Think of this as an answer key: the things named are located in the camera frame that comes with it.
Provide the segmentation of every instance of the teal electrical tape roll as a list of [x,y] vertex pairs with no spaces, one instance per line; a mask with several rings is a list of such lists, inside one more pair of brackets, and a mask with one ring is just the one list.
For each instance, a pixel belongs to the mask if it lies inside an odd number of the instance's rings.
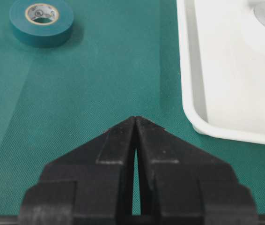
[[14,35],[35,47],[55,47],[71,36],[74,14],[63,0],[17,0],[10,9]]

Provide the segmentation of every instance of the table surface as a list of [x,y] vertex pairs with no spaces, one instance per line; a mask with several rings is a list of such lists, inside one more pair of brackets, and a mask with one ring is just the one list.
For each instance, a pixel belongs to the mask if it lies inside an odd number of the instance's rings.
[[67,0],[74,33],[51,49],[14,38],[13,2],[0,0],[0,214],[46,163],[132,115],[230,163],[265,213],[265,145],[199,135],[183,112],[174,0]]

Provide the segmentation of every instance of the white plastic tray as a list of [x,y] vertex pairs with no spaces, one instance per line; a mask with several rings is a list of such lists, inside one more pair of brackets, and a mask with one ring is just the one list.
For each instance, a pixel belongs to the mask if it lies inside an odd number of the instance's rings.
[[199,133],[265,144],[262,2],[177,0],[183,107]]

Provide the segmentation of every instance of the tape core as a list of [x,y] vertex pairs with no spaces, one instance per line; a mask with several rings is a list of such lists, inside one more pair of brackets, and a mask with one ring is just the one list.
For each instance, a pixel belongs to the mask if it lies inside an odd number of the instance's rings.
[[25,17],[30,23],[35,25],[48,26],[58,20],[59,12],[52,5],[36,3],[25,10]]

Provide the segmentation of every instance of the tray rim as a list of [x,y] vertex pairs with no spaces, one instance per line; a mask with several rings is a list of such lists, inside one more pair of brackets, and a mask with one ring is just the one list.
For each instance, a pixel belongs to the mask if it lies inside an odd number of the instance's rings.
[[204,121],[195,110],[192,78],[191,78],[191,53],[189,49],[189,33],[187,23],[186,1],[177,0],[177,24],[179,37],[180,75],[182,87],[183,109],[187,119],[194,129],[200,133],[215,138],[230,139],[235,141],[265,144],[265,134],[220,128]]

